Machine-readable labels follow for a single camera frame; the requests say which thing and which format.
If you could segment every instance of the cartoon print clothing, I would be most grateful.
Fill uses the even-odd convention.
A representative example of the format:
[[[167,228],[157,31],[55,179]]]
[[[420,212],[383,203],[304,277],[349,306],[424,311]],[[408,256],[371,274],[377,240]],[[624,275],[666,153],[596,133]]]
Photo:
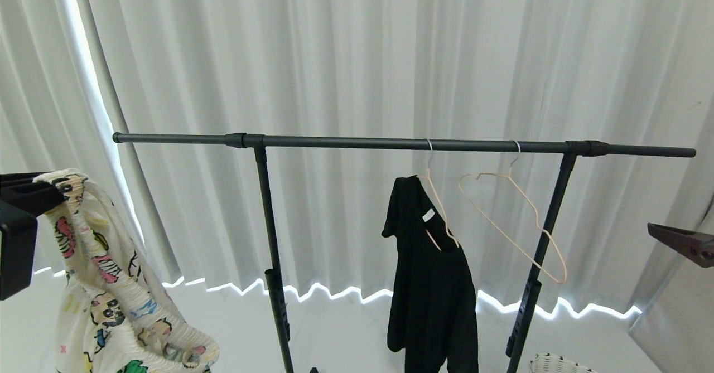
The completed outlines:
[[[392,235],[398,259],[388,348],[405,348],[406,373],[438,373],[446,359],[449,373],[477,373],[476,291],[469,264],[418,177],[394,182],[382,231],[385,238]]]
[[[114,204],[73,169],[35,178],[63,193],[46,213],[66,264],[56,332],[64,373],[210,371],[219,348],[189,326],[127,234]]]

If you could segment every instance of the white wicker basket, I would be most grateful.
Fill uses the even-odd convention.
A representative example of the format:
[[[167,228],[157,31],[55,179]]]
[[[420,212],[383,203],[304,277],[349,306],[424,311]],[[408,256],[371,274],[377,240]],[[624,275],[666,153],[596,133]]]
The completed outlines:
[[[538,353],[530,361],[530,373],[597,373],[564,357],[551,353]]]

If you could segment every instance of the black t-shirt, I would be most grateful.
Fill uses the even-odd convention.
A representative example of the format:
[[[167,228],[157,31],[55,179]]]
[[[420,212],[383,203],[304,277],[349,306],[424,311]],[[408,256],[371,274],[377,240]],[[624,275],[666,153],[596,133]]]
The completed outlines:
[[[437,249],[427,234],[433,236]],[[479,371],[476,294],[464,251],[446,234],[418,177],[397,178],[382,236],[397,238],[387,346],[405,350],[406,373]]]

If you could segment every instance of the white patterned garment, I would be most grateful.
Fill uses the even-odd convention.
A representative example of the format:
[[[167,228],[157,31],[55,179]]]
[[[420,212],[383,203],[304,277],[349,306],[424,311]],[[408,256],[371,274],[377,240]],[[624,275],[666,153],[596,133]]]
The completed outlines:
[[[46,213],[66,264],[56,332],[60,373],[210,371],[219,348],[189,326],[96,183],[74,169],[35,178],[63,193]]]

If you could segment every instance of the vertical rack pole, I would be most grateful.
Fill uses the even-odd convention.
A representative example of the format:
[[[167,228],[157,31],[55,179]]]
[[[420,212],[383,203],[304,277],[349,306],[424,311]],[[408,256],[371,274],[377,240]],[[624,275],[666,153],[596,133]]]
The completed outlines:
[[[568,180],[571,177],[571,172],[573,172],[577,158],[578,155],[574,153],[563,154],[561,170],[558,173],[556,187],[553,189],[553,197],[551,197],[551,205],[548,206],[546,221],[543,223],[543,229],[550,233],[553,233],[553,228],[556,225],[556,218],[558,218],[558,212],[561,210],[561,203],[563,203],[563,197],[566,194]],[[538,241],[538,247],[535,249],[535,255],[533,256],[533,260],[541,266],[543,265],[543,259],[546,258],[548,243],[548,236],[541,234],[541,239]],[[505,354],[510,357],[507,373],[515,373],[518,369],[520,357],[523,354],[525,338],[528,335],[530,322],[533,320],[533,312],[536,311],[538,295],[541,293],[541,282],[538,281],[538,275],[540,273],[541,269],[535,266],[535,264],[531,264],[528,281],[525,283],[523,297],[520,300],[518,316],[515,318],[513,330],[510,333],[508,345],[505,348]]]
[[[283,363],[286,373],[294,373],[293,359],[290,356],[288,345],[289,325],[285,308],[285,292],[283,292],[283,275],[280,269],[280,254],[278,251],[278,235],[275,229],[275,216],[273,215],[273,199],[270,194],[270,181],[268,180],[268,156],[262,141],[253,147],[255,163],[258,165],[258,179],[260,180],[260,196],[263,198],[263,215],[266,219],[268,230],[268,245],[270,246],[270,259],[272,268],[266,270],[266,285],[273,308],[273,319],[278,332],[280,351],[283,353]]]

